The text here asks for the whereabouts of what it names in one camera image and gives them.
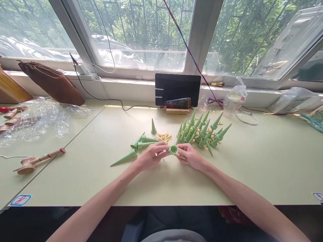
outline plastic bag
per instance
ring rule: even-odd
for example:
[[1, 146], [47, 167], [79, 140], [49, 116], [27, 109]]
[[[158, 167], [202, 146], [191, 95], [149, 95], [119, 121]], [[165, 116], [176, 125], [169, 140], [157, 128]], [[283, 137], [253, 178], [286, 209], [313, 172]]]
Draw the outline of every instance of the plastic bag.
[[223, 100], [223, 109], [229, 114], [232, 115], [241, 107], [245, 102], [247, 94], [247, 87], [243, 84], [240, 77], [237, 77], [237, 80], [241, 85], [237, 85], [225, 96]]
[[72, 131], [71, 116], [86, 117], [92, 110], [71, 104], [61, 104], [52, 98], [39, 97], [20, 103], [28, 109], [21, 113], [21, 119], [0, 135], [0, 148], [15, 143], [16, 140], [33, 142], [53, 127], [56, 137], [62, 138]]
[[318, 97], [318, 94], [311, 92], [302, 87], [292, 87], [289, 90], [282, 91], [282, 96], [276, 102], [268, 107], [273, 113], [292, 113], [296, 112], [307, 105], [305, 101], [312, 97]]

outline wooden toy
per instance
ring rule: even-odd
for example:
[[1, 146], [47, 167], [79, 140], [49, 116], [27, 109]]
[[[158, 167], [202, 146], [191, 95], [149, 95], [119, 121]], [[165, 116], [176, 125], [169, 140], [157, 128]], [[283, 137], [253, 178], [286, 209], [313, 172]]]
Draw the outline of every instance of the wooden toy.
[[8, 129], [10, 129], [9, 125], [1, 125], [0, 126], [0, 134], [6, 132]]
[[19, 121], [21, 120], [20, 117], [15, 117], [15, 118], [12, 118], [10, 120], [8, 120], [7, 122], [5, 122], [4, 124], [5, 125], [8, 125], [8, 126], [14, 126], [16, 123], [18, 123]]
[[8, 112], [6, 115], [4, 115], [3, 117], [6, 119], [12, 119], [17, 113], [18, 113], [18, 109], [13, 109], [10, 112]]
[[26, 175], [26, 174], [32, 173], [36, 168], [35, 164], [37, 164], [38, 162], [58, 156], [58, 155], [63, 154], [65, 152], [66, 152], [66, 150], [64, 148], [60, 148], [59, 150], [54, 151], [53, 153], [44, 155], [42, 157], [39, 157], [38, 159], [36, 157], [24, 158], [20, 162], [22, 164], [22, 167], [15, 169], [14, 171], [16, 171], [18, 173], [18, 175]]

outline desk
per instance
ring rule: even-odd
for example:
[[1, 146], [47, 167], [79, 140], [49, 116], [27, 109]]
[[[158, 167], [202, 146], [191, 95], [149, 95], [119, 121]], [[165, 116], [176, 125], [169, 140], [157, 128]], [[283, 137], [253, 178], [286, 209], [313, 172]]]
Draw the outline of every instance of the desk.
[[[127, 106], [153, 103], [124, 102]], [[169, 132], [176, 142], [180, 123], [191, 114], [166, 115], [165, 110], [136, 107], [124, 112], [118, 102], [108, 106], [23, 191], [33, 197], [26, 206], [82, 206], [119, 176], [130, 164], [110, 167], [130, 151], [130, 144], [145, 131], [151, 118], [157, 132]], [[213, 107], [214, 122], [221, 110]], [[235, 116], [221, 122], [232, 127], [221, 145], [199, 153], [229, 176], [246, 184], [272, 204], [319, 204], [312, 192], [322, 192], [323, 135], [295, 115], [255, 114], [258, 126]], [[142, 172], [116, 201], [115, 206], [232, 205], [204, 174], [168, 156], [151, 171]]]
[[[53, 128], [50, 128], [48, 132], [39, 140], [28, 143], [18, 140], [15, 144], [0, 149], [0, 154], [5, 156], [24, 156], [30, 155], [38, 157], [42, 154], [55, 151], [61, 147], [66, 147], [68, 143], [77, 136], [85, 126], [87, 126], [104, 108], [105, 103], [87, 99], [85, 102], [87, 108], [93, 109], [93, 112], [88, 117], [71, 118], [72, 131], [65, 135], [63, 138], [57, 138]], [[4, 123], [4, 118], [0, 116], [0, 123]], [[23, 158], [11, 158], [4, 159], [0, 157], [0, 209], [7, 206], [9, 202], [21, 192], [21, 190], [29, 184], [51, 161], [48, 159], [44, 162], [40, 162], [35, 171], [28, 175], [18, 175], [16, 172], [12, 172], [14, 169], [21, 167], [20, 161]]]

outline finger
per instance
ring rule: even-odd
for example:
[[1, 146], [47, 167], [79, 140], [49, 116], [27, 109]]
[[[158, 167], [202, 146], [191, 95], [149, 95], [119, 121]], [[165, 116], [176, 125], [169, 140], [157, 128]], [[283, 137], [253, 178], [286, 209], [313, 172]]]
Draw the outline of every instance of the finger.
[[186, 161], [187, 161], [187, 158], [186, 158], [185, 156], [183, 156], [183, 155], [179, 155], [179, 156], [178, 156], [178, 158], [181, 158], [181, 159], [183, 159], [183, 160], [186, 160]]
[[192, 145], [190, 143], [178, 144], [177, 148], [187, 151]]
[[178, 147], [178, 151], [177, 151], [180, 155], [183, 155], [185, 157], [188, 156], [188, 152], [185, 150], [182, 150], [181, 148]]
[[156, 159], [159, 159], [161, 160], [162, 158], [166, 157], [166, 156], [169, 156], [170, 153], [166, 152], [166, 151], [163, 151], [163, 152], [160, 152], [157, 156], [156, 156]]
[[187, 160], [183, 160], [182, 158], [179, 158], [179, 157], [177, 157], [177, 159], [183, 164], [186, 164], [186, 165], [188, 164]]
[[153, 146], [150, 150], [153, 153], [157, 153], [159, 151], [169, 150], [169, 146], [168, 145]]

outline brown cloth bag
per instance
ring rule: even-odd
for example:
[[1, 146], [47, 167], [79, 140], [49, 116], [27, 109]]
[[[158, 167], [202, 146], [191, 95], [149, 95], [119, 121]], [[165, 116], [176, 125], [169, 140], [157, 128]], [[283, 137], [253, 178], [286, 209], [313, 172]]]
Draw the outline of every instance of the brown cloth bag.
[[20, 69], [38, 86], [60, 103], [82, 105], [84, 99], [62, 73], [36, 62], [18, 63]]

